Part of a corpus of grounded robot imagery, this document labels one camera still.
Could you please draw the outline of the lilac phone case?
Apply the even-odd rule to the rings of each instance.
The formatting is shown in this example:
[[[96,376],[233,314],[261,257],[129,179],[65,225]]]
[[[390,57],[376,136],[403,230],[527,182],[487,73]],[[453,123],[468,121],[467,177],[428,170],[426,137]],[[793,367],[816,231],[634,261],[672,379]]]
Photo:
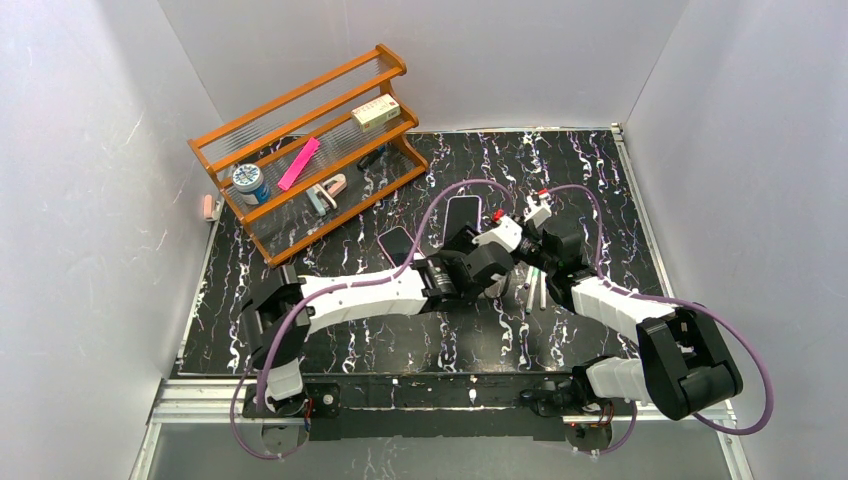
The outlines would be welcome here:
[[[502,299],[509,290],[512,273],[508,272],[483,291],[483,296],[490,300]]]

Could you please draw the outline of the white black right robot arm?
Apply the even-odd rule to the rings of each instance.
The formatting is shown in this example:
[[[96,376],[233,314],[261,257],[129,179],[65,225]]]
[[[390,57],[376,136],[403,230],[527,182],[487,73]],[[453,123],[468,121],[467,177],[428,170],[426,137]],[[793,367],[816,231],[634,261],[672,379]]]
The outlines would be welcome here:
[[[637,346],[633,359],[604,357],[576,369],[587,397],[649,402],[680,420],[742,392],[742,376],[714,320],[606,283],[585,260],[579,236],[560,238],[527,221],[513,256],[545,273],[555,303]]]

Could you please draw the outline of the black smartphone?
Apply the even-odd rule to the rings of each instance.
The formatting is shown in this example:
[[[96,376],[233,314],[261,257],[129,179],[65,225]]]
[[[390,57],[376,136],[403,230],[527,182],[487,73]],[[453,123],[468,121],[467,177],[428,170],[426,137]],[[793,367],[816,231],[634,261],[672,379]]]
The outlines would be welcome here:
[[[480,229],[482,199],[477,195],[453,196],[448,200],[443,228],[443,244],[448,242],[468,226],[475,231]]]

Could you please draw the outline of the black phone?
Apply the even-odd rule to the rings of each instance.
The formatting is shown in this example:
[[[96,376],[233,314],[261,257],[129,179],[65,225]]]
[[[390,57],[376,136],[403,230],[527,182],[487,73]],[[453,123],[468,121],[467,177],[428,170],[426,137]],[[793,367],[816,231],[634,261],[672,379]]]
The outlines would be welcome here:
[[[413,260],[423,260],[425,255],[413,247],[413,238],[402,226],[393,227],[377,237],[377,244],[393,268],[400,267],[410,252]]]

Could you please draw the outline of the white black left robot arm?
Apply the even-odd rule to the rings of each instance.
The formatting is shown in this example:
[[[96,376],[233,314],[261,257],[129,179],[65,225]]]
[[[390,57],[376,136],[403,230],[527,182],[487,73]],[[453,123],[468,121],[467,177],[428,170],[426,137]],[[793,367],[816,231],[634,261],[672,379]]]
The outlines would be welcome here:
[[[415,316],[470,305],[514,268],[521,228],[504,219],[475,234],[464,228],[436,253],[413,257],[405,267],[341,277],[300,276],[286,266],[243,300],[240,318],[249,334],[250,360],[258,370],[253,404],[275,411],[300,395],[300,354],[308,337],[363,318]]]

